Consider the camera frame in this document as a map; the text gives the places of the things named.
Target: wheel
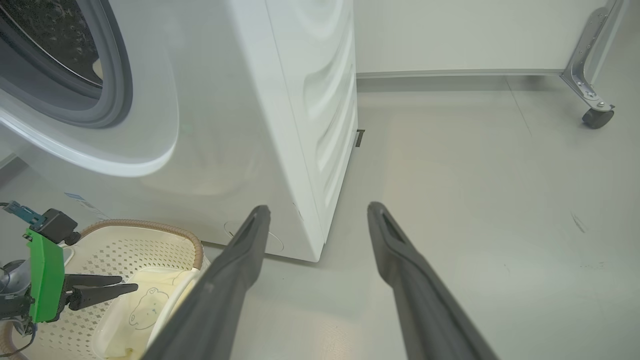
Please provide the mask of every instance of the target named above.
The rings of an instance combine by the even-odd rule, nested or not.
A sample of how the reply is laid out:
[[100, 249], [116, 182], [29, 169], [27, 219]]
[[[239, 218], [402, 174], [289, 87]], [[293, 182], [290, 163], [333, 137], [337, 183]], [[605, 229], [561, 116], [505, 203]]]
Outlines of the wheel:
[[591, 129], [600, 129], [605, 126], [613, 117], [613, 110], [598, 111], [589, 109], [583, 116], [582, 122]]

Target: cartoon drawing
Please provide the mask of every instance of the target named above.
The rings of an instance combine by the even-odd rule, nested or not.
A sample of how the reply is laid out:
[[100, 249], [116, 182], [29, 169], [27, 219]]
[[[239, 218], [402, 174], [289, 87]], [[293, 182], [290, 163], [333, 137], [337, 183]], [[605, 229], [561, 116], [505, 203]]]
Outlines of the cartoon drawing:
[[160, 315], [160, 310], [164, 307], [169, 295], [157, 288], [147, 290], [147, 293], [140, 298], [140, 302], [129, 315], [129, 325], [136, 330], [144, 330], [153, 326]]

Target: white wall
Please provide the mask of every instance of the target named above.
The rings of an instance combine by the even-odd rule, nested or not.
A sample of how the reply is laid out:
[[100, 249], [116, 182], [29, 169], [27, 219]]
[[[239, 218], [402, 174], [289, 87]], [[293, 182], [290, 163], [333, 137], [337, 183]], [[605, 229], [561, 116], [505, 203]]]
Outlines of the white wall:
[[355, 0], [357, 72], [564, 69], [607, 0]]

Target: washing machine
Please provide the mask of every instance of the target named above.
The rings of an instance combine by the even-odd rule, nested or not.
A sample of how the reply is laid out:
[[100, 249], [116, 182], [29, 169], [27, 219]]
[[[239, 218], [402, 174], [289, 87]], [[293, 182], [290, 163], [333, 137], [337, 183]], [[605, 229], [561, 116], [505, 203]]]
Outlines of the washing machine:
[[267, 253], [318, 261], [358, 125], [351, 0], [0, 5], [0, 141], [56, 189], [223, 245], [267, 204]]

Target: gray floor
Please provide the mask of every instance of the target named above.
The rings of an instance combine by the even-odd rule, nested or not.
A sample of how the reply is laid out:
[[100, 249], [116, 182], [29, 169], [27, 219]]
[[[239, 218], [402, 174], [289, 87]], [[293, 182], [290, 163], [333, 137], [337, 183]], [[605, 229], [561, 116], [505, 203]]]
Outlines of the gray floor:
[[618, 106], [598, 131], [580, 123], [587, 108], [559, 78], [360, 82], [366, 132], [323, 256], [265, 260], [233, 359], [405, 357], [369, 240], [372, 200], [388, 206], [501, 359], [637, 359], [633, 14], [637, 4], [596, 83]]

